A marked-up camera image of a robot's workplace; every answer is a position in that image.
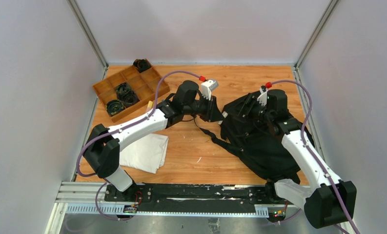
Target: wooden table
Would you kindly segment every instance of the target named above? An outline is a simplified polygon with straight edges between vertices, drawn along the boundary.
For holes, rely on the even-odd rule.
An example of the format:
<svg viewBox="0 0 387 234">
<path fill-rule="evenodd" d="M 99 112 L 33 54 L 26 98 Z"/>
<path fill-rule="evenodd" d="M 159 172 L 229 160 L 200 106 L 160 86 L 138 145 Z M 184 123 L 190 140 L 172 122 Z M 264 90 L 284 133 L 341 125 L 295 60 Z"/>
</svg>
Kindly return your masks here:
<svg viewBox="0 0 387 234">
<path fill-rule="evenodd" d="M 107 76 L 111 76 L 126 66 L 110 66 Z M 203 65 L 175 65 L 155 66 L 155 69 L 164 76 L 174 70 L 186 70 L 206 78 L 214 78 L 219 87 L 212 92 L 217 97 L 218 107 L 221 110 L 227 103 L 247 94 L 259 90 L 266 82 L 280 79 L 293 79 L 289 66 L 203 66 Z M 174 93 L 184 80 L 196 78 L 186 74 L 174 74 L 166 78 L 170 92 Z M 289 83 L 277 84 L 275 88 L 283 89 L 288 96 L 289 111 L 299 120 L 304 119 L 300 98 L 295 85 Z M 105 108 L 98 104 L 93 126 L 102 123 L 108 127 L 121 124 L 143 114 L 146 106 L 113 123 Z M 203 122 L 197 118 L 197 124 L 219 135 L 217 123 Z M 143 172 L 133 168 L 124 169 L 135 182 L 146 183 L 195 183 L 195 184 L 265 184 L 265 180 L 256 176 L 236 156 L 229 154 L 225 149 L 212 143 L 210 137 L 202 133 L 194 122 L 180 122 L 169 129 L 156 132 L 169 137 L 167 154 L 164 166 L 156 174 Z M 85 174 L 93 170 L 85 159 L 81 162 L 81 171 Z M 308 182 L 304 174 L 298 173 L 301 184 Z M 77 176 L 77 181 L 103 181 L 97 176 Z"/>
</svg>

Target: wooden box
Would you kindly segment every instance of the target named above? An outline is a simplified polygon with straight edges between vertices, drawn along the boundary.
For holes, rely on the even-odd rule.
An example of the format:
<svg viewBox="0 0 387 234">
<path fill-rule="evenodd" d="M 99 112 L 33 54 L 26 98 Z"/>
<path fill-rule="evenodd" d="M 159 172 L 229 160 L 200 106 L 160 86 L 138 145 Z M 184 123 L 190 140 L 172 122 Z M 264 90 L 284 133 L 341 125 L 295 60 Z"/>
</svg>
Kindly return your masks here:
<svg viewBox="0 0 387 234">
<path fill-rule="evenodd" d="M 124 82 L 127 82 L 127 84 L 129 84 L 132 90 L 136 93 L 137 97 L 139 98 L 139 102 L 111 116 L 111 120 L 113 122 L 117 122 L 121 118 L 129 115 L 142 106 L 145 106 L 150 100 L 153 101 L 157 84 L 161 78 L 162 77 L 153 68 L 153 66 L 141 73 L 139 73 L 139 71 L 134 66 L 130 66 L 94 84 L 93 89 L 96 91 L 97 96 L 105 107 L 109 101 L 118 99 L 116 94 L 116 87 Z M 166 94 L 169 91 L 169 85 L 163 81 L 159 87 L 158 97 Z"/>
</svg>

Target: black bag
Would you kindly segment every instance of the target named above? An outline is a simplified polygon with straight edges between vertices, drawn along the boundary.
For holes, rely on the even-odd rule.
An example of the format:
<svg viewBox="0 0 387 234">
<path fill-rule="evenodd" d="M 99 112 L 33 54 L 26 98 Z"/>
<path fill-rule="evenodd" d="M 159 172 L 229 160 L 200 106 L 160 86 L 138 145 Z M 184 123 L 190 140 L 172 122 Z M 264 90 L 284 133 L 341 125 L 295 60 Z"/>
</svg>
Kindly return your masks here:
<svg viewBox="0 0 387 234">
<path fill-rule="evenodd" d="M 235 107 L 246 97 L 227 104 L 223 109 L 223 112 L 231 113 L 221 124 L 221 138 L 225 141 L 218 139 L 209 130 L 200 129 L 211 137 L 213 143 L 237 156 L 259 177 L 273 182 L 290 178 L 299 184 L 297 172 L 300 167 L 281 142 L 269 132 L 268 126 L 258 120 L 243 119 L 232 114 L 237 112 Z M 313 142 L 311 134 L 306 132 Z"/>
</svg>

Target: robotic arm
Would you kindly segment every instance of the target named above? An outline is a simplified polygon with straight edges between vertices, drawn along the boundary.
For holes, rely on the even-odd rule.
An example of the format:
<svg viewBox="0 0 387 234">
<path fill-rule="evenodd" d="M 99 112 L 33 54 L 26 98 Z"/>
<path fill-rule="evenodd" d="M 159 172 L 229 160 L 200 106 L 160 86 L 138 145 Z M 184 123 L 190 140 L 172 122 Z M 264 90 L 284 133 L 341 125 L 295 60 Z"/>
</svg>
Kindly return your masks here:
<svg viewBox="0 0 387 234">
<path fill-rule="evenodd" d="M 146 113 L 124 124 L 105 128 L 102 124 L 94 127 L 88 141 L 106 133 L 110 136 L 102 137 L 91 144 L 84 152 L 90 166 L 97 176 L 112 183 L 124 196 L 134 194 L 136 183 L 119 166 L 120 151 L 132 142 L 159 130 L 163 130 L 182 121 L 184 115 L 198 115 L 204 121 L 223 121 L 224 116 L 216 104 L 216 97 L 212 91 L 218 87 L 215 80 L 206 80 L 199 86 L 192 81 L 184 81 L 177 92 L 171 94 L 159 103 L 154 112 Z M 292 117 L 287 109 L 287 98 L 282 90 L 268 90 L 262 86 L 257 98 L 247 98 L 238 116 L 253 118 L 265 122 L 271 134 L 282 143 L 301 170 L 306 175 L 310 187 L 303 187 L 291 179 L 281 179 L 267 183 L 275 193 L 274 198 L 284 198 L 299 208 L 303 209 L 308 221 L 315 228 L 321 228 L 347 221 L 328 177 L 332 179 L 343 198 L 349 215 L 354 213 L 356 188 L 351 181 L 343 182 L 322 160 L 308 141 L 303 144 L 301 138 L 301 123 Z M 324 176 L 319 163 L 313 158 L 308 148 L 318 157 L 320 163 L 327 168 L 328 174 Z"/>
</svg>

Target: white cloth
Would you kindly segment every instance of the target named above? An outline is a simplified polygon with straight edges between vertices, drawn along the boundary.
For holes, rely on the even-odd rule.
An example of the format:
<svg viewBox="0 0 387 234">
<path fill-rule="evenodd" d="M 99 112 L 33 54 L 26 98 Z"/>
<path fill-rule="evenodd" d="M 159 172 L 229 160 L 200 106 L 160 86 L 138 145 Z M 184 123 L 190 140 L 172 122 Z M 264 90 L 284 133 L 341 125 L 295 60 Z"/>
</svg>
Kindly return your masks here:
<svg viewBox="0 0 387 234">
<path fill-rule="evenodd" d="M 164 165 L 168 136 L 149 134 L 120 152 L 120 165 L 155 174 Z"/>
</svg>

